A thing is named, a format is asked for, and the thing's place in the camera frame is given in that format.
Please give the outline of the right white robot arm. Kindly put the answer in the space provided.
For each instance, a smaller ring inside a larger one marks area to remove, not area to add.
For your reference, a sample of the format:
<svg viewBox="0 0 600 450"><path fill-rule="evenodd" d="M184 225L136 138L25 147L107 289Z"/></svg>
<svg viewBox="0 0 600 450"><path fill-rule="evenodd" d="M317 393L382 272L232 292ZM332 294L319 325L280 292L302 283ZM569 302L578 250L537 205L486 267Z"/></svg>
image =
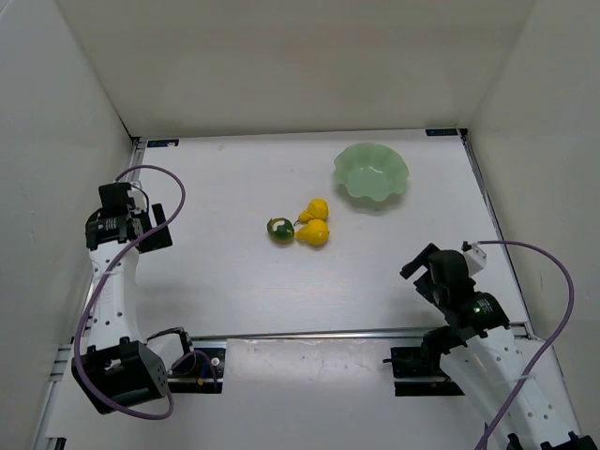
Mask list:
<svg viewBox="0 0 600 450"><path fill-rule="evenodd" d="M560 331L525 358L501 303L476 289L474 275L487 263L482 242L460 250L427 245L400 275L418 270L416 291L438 309L442 327L424 334L420 355L397 362L404 374L444 374L471 402L485 423L477 443L495 439L501 449L594 449L589 435L579 435L556 413L533 375L533 367Z"/></svg>

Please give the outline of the green yellow fake fruit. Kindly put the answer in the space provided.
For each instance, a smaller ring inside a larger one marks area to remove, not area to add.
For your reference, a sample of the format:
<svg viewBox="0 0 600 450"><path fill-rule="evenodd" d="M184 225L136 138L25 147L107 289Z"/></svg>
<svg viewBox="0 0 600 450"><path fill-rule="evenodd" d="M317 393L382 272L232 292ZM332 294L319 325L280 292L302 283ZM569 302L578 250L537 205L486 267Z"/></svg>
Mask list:
<svg viewBox="0 0 600 450"><path fill-rule="evenodd" d="M278 244L288 244L294 240L295 228L285 217L270 218L266 229L270 239Z"/></svg>

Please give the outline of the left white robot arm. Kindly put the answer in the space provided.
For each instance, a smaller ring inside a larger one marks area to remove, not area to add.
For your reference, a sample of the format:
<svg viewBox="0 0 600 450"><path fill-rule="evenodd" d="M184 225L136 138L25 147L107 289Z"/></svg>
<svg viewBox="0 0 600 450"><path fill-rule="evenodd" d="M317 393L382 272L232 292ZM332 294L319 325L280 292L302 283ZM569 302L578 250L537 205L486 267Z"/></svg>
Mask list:
<svg viewBox="0 0 600 450"><path fill-rule="evenodd" d="M169 370L190 351L191 340L181 327L144 338L138 326L139 259L173 243L162 205L151 204L135 183L114 182L98 192L101 206L85 224L85 243L99 293L71 372L96 410L108 414L115 405L165 398Z"/></svg>

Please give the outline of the yellow fake pear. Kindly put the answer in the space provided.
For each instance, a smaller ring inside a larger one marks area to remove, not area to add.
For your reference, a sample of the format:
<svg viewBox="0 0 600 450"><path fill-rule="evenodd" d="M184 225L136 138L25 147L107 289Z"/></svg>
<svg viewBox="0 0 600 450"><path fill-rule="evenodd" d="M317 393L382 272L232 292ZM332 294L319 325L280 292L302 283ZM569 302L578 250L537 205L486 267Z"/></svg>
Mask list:
<svg viewBox="0 0 600 450"><path fill-rule="evenodd" d="M314 219L325 221L329 217L329 207L324 199L313 199L308 206L302 211L297 221L306 223Z"/></svg>
<svg viewBox="0 0 600 450"><path fill-rule="evenodd" d="M330 231L325 221L312 219L296 232L296 239L312 247L321 247L329 239Z"/></svg>

